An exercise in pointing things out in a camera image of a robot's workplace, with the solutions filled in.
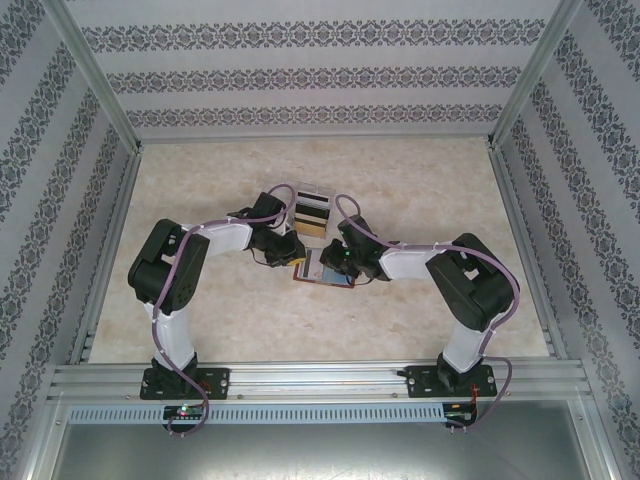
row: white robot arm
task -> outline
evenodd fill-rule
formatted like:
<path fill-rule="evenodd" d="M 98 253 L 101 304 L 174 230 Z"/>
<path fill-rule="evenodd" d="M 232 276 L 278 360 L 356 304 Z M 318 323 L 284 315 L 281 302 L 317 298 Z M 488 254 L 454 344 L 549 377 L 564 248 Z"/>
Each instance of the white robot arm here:
<path fill-rule="evenodd" d="M 350 220 L 371 233 L 360 215 Z M 514 291 L 494 265 L 453 249 L 446 250 L 446 245 L 466 247 L 497 261 L 495 256 L 469 233 L 440 244 L 443 250 L 406 244 L 391 249 L 359 232 L 348 220 L 341 222 L 338 230 L 344 244 L 333 240 L 324 250 L 320 261 L 325 266 L 354 280 L 364 273 L 383 281 L 414 278 L 436 283 L 457 320 L 449 343 L 438 358 L 438 377 L 450 390 L 462 385 L 480 365 L 485 340 L 510 309 Z"/>
<path fill-rule="evenodd" d="M 192 226 L 167 219 L 156 224 L 129 270 L 128 282 L 135 289 L 138 300 L 144 303 L 149 318 L 152 321 L 155 318 L 156 345 L 160 350 L 156 350 L 152 368 L 158 390 L 180 398 L 187 395 L 191 387 L 174 369 L 192 379 L 196 375 L 197 355 L 189 338 L 186 307 L 195 293 L 206 259 L 249 248 L 264 252 L 265 261 L 271 267 L 288 265 L 305 257 L 306 249 L 291 228 L 291 215 L 284 214 L 284 218 L 274 225 L 276 220 L 273 218 L 284 208 L 281 200 L 263 192 L 252 208 L 229 214 L 226 223 L 210 222 L 215 224 L 202 226 L 197 233 L 191 234 L 184 241 L 180 261 L 160 306 L 156 303 L 165 288 L 172 259 Z M 252 223 L 233 221 L 234 217 L 251 219 Z M 267 217 L 272 220 L 260 221 Z"/>
<path fill-rule="evenodd" d="M 189 228 L 191 228 L 191 225 L 181 226 L 183 232 L 186 232 Z M 247 224 L 228 223 L 201 229 L 198 235 L 209 240 L 206 254 L 208 259 L 221 253 L 246 249 L 252 233 L 253 229 Z M 144 309 L 147 311 L 149 318 L 152 319 L 153 303 L 145 303 Z M 167 356 L 173 360 L 173 363 L 181 370 L 184 370 L 195 356 L 195 350 L 189 338 L 187 306 L 185 305 L 180 310 L 175 310 L 168 314 L 161 311 L 157 321 L 160 344 L 164 347 Z M 163 367 L 170 369 L 160 352 L 156 351 L 154 359 Z"/>

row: damask pattern wall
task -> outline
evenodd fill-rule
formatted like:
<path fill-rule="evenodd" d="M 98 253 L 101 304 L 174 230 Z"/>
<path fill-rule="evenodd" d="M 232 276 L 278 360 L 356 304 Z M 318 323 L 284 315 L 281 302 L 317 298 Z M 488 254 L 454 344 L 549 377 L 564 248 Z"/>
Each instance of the damask pattern wall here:
<path fill-rule="evenodd" d="M 557 4 L 68 3 L 143 141 L 488 134 Z"/>
<path fill-rule="evenodd" d="M 84 314 L 129 154 L 37 0 L 0 1 L 0 479 Z"/>
<path fill-rule="evenodd" d="M 623 478 L 640 478 L 640 11 L 585 1 L 502 145 Z"/>

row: beige floor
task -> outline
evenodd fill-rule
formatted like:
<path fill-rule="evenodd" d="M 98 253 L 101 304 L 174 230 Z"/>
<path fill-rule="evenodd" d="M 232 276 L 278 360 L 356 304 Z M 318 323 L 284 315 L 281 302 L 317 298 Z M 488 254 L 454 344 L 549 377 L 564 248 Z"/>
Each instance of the beige floor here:
<path fill-rule="evenodd" d="M 489 354 L 547 355 L 531 295 L 482 139 L 321 140 L 156 145 L 145 149 L 113 268 L 92 363 L 147 363 L 150 322 L 127 271 L 155 222 L 199 223 L 252 205 L 266 178 L 286 177 L 354 196 L 375 233 L 409 243 L 469 231 L 523 287 L 516 316 Z M 301 237 L 308 246 L 326 241 Z M 201 361 L 435 358 L 454 318 L 435 285 L 374 282 L 354 290 L 292 280 L 248 252 L 205 265 L 189 305 Z"/>

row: purple cable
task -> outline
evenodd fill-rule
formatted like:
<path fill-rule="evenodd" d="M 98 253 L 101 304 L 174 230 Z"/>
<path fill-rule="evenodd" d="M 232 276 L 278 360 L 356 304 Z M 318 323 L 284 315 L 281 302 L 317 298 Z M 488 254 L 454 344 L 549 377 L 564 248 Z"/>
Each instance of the purple cable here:
<path fill-rule="evenodd" d="M 196 431 L 198 431 L 205 424 L 207 419 L 209 418 L 209 397 L 207 397 L 206 392 L 204 391 L 204 389 L 202 387 L 200 387 L 200 385 L 198 385 L 197 382 L 195 382 L 188 375 L 183 373 L 182 370 L 173 362 L 173 360 L 171 360 L 171 358 L 169 358 L 169 356 L 165 353 L 165 350 L 162 347 L 162 344 L 160 343 L 160 338 L 158 337 L 158 316 L 160 315 L 160 306 L 164 302 L 165 298 L 167 298 L 167 294 L 169 293 L 169 290 L 171 289 L 171 285 L 173 283 L 173 278 L 174 278 L 174 276 L 176 274 L 176 270 L 178 268 L 178 265 L 180 264 L 180 259 L 182 258 L 182 254 L 184 252 L 184 249 L 185 249 L 185 246 L 187 244 L 187 241 L 189 240 L 189 237 L 191 237 L 191 235 L 193 235 L 197 231 L 199 231 L 199 230 L 201 230 L 203 228 L 212 227 L 214 225 L 225 225 L 225 224 L 228 224 L 228 223 L 270 222 L 271 220 L 275 220 L 275 219 L 279 218 L 280 216 L 286 215 L 289 212 L 289 210 L 291 210 L 293 208 L 293 206 L 295 205 L 295 203 L 296 203 L 296 191 L 291 185 L 288 185 L 286 183 L 280 183 L 280 184 L 276 185 L 275 187 L 273 187 L 271 190 L 269 190 L 268 193 L 271 194 L 272 192 L 274 192 L 274 191 L 276 191 L 276 190 L 278 190 L 280 188 L 288 188 L 291 191 L 291 201 L 286 206 L 286 208 L 284 210 L 282 210 L 281 212 L 279 212 L 279 213 L 277 213 L 275 215 L 271 215 L 270 217 L 264 217 L 264 218 L 227 218 L 227 219 L 224 219 L 224 220 L 212 220 L 210 222 L 206 222 L 206 223 L 203 223 L 201 225 L 196 225 L 195 227 L 191 227 L 191 229 L 189 229 L 187 231 L 187 233 L 182 238 L 182 241 L 180 242 L 180 246 L 178 247 L 178 251 L 176 252 L 176 255 L 175 255 L 174 259 L 173 259 L 173 265 L 171 265 L 171 270 L 169 270 L 169 275 L 167 276 L 167 280 L 165 281 L 164 286 L 162 287 L 162 290 L 160 292 L 160 296 L 158 297 L 158 300 L 156 301 L 155 305 L 153 306 L 153 313 L 152 313 L 152 316 L 151 316 L 151 319 L 152 319 L 152 322 L 151 322 L 151 336 L 153 337 L 153 342 L 156 344 L 156 348 L 158 349 L 158 352 L 160 353 L 160 355 L 162 356 L 164 361 L 167 362 L 167 365 L 169 365 L 169 367 L 171 367 L 171 369 L 174 372 L 176 372 L 189 385 L 191 385 L 193 388 L 195 388 L 196 391 L 202 396 L 202 400 L 203 400 L 204 408 L 205 408 L 205 413 L 202 416 L 202 418 L 200 419 L 200 422 L 197 423 L 192 429 L 188 430 L 187 432 L 182 432 L 180 434 L 178 434 L 177 432 L 174 432 L 173 430 L 171 430 L 171 424 L 173 423 L 174 419 L 178 418 L 178 417 L 171 417 L 169 419 L 169 422 L 167 423 L 167 430 L 169 431 L 169 435 L 171 435 L 171 436 L 180 435 L 181 438 L 184 438 L 184 437 L 186 437 L 188 435 L 191 435 L 191 434 L 195 433 Z"/>
<path fill-rule="evenodd" d="M 458 245 L 439 245 L 439 244 L 436 244 L 436 245 L 404 245 L 404 246 L 402 246 L 402 245 L 396 245 L 396 244 L 393 244 L 393 243 L 386 242 L 386 241 L 378 238 L 373 233 L 368 232 L 367 230 L 362 228 L 360 225 L 358 225 L 356 222 L 351 220 L 349 215 L 347 215 L 347 213 L 344 211 L 344 209 L 340 205 L 340 199 L 341 198 L 346 198 L 347 200 L 349 200 L 356 207 L 356 211 L 357 211 L 358 215 L 360 215 L 360 212 L 361 212 L 360 205 L 358 205 L 358 202 L 356 202 L 356 200 L 353 197 L 350 197 L 349 195 L 345 195 L 344 193 L 340 193 L 340 194 L 336 195 L 336 198 L 335 198 L 336 207 L 337 207 L 338 211 L 342 214 L 342 216 L 345 218 L 345 220 L 349 223 L 349 225 L 351 225 L 353 228 L 358 230 L 360 233 L 362 233 L 363 235 L 366 235 L 367 237 L 369 237 L 370 239 L 378 242 L 380 245 L 382 245 L 384 247 L 394 248 L 394 249 L 401 249 L 401 250 L 424 250 L 424 249 L 441 250 L 441 251 L 453 250 L 453 251 L 456 251 L 456 252 L 465 253 L 465 254 L 468 254 L 468 255 L 473 255 L 474 257 L 479 258 L 481 260 L 484 260 L 485 262 L 493 265 L 509 281 L 509 285 L 511 285 L 511 289 L 513 290 L 513 303 L 511 304 L 511 308 L 505 314 L 504 317 L 502 317 L 500 320 L 496 321 L 496 323 L 494 323 L 491 326 L 491 328 L 489 330 L 489 333 L 487 334 L 487 336 L 482 341 L 482 344 L 480 344 L 480 350 L 479 350 L 480 355 L 484 356 L 484 358 L 486 358 L 488 360 L 500 360 L 500 361 L 505 362 L 507 364 L 507 370 L 508 370 L 507 371 L 507 378 L 506 378 L 506 380 L 504 382 L 504 385 L 502 386 L 502 389 L 500 389 L 500 392 L 498 392 L 498 395 L 496 396 L 496 399 L 493 401 L 491 406 L 487 409 L 485 414 L 482 415 L 482 417 L 480 417 L 471 427 L 469 427 L 469 428 L 472 428 L 472 427 L 475 428 L 476 425 L 478 425 L 479 423 L 484 421 L 484 419 L 495 410 L 496 406 L 498 405 L 498 402 L 500 401 L 500 399 L 506 393 L 507 387 L 509 386 L 509 383 L 511 382 L 511 377 L 513 375 L 513 365 L 511 364 L 509 359 L 505 358 L 505 357 L 487 357 L 487 356 L 484 355 L 484 351 L 487 348 L 489 340 L 491 340 L 491 336 L 495 332 L 495 329 L 497 327 L 499 327 L 500 325 L 502 325 L 503 323 L 505 323 L 507 320 L 509 320 L 513 316 L 513 314 L 516 313 L 516 310 L 518 309 L 518 306 L 520 305 L 520 289 L 518 288 L 518 282 L 516 281 L 516 279 L 513 276 L 513 274 L 504 265 L 502 265 L 499 261 L 497 261 L 495 258 L 492 258 L 492 257 L 490 257 L 488 255 L 485 255 L 482 252 L 478 252 L 477 250 L 473 250 L 471 248 L 460 247 Z"/>

